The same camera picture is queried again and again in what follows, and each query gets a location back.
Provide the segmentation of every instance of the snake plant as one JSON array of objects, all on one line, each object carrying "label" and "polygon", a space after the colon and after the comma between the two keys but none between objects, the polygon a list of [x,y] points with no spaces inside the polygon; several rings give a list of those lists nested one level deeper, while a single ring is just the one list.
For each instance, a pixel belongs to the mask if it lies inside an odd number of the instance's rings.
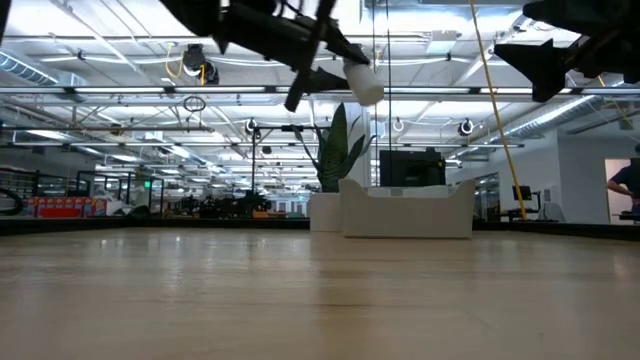
[{"label": "snake plant", "polygon": [[302,143],[304,150],[313,162],[313,166],[318,171],[318,180],[322,185],[322,192],[336,193],[338,192],[338,181],[345,178],[356,160],[369,151],[369,146],[375,136],[369,138],[365,144],[366,136],[361,136],[349,150],[349,137],[356,123],[360,120],[358,117],[352,124],[347,133],[347,113],[344,104],[340,104],[333,114],[331,127],[327,130],[320,130],[314,126],[314,131],[318,137],[318,158],[311,156],[311,151],[304,143],[300,130],[293,127],[296,139]]}]

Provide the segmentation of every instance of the black monitor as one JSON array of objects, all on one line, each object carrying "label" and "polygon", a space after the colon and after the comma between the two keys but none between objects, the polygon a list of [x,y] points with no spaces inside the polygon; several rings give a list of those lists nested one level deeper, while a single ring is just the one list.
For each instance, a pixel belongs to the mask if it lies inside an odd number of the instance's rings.
[{"label": "black monitor", "polygon": [[381,186],[445,185],[445,168],[439,152],[380,150]]},{"label": "black monitor", "polygon": [[[513,199],[518,200],[518,192],[516,191],[516,187],[513,188]],[[533,197],[531,196],[531,187],[530,186],[520,186],[520,194],[522,195],[523,201],[531,201]]]}]

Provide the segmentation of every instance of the person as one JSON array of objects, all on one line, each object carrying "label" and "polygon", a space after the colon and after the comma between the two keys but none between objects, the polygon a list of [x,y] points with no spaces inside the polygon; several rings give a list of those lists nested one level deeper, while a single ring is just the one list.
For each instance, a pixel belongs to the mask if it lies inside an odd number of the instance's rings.
[{"label": "person", "polygon": [[[640,144],[636,145],[640,157]],[[631,159],[631,165],[622,168],[607,183],[609,190],[631,198],[631,213],[640,215],[640,158]]]}]

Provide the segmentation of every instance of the wooden floor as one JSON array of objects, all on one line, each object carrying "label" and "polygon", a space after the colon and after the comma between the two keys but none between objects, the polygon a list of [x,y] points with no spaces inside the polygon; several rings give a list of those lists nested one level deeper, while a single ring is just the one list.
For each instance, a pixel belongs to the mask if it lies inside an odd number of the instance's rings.
[{"label": "wooden floor", "polygon": [[634,243],[210,229],[0,238],[2,360],[639,358]]}]

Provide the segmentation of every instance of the wall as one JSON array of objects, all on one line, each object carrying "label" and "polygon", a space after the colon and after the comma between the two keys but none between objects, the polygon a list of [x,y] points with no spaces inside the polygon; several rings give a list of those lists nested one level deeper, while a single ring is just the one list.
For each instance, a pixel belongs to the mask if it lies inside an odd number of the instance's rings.
[{"label": "wall", "polygon": [[558,139],[567,222],[609,224],[605,159],[633,157],[634,147],[635,142],[627,137]]},{"label": "wall", "polygon": [[45,155],[32,153],[30,149],[0,150],[0,166],[8,165],[28,171],[40,170],[43,174],[75,178],[78,170],[95,170],[99,159],[79,153],[63,153],[47,148]]},{"label": "wall", "polygon": [[[560,164],[558,162],[558,138],[555,131],[545,134],[543,139],[527,140],[522,149],[510,149],[520,186],[530,186],[531,191],[552,189],[552,201],[562,206],[560,196]],[[491,154],[487,163],[464,163],[464,168],[447,172],[447,183],[498,173],[500,179],[500,209],[515,209],[518,202],[513,198],[513,176],[504,150]],[[534,201],[526,207],[535,208]]]}]

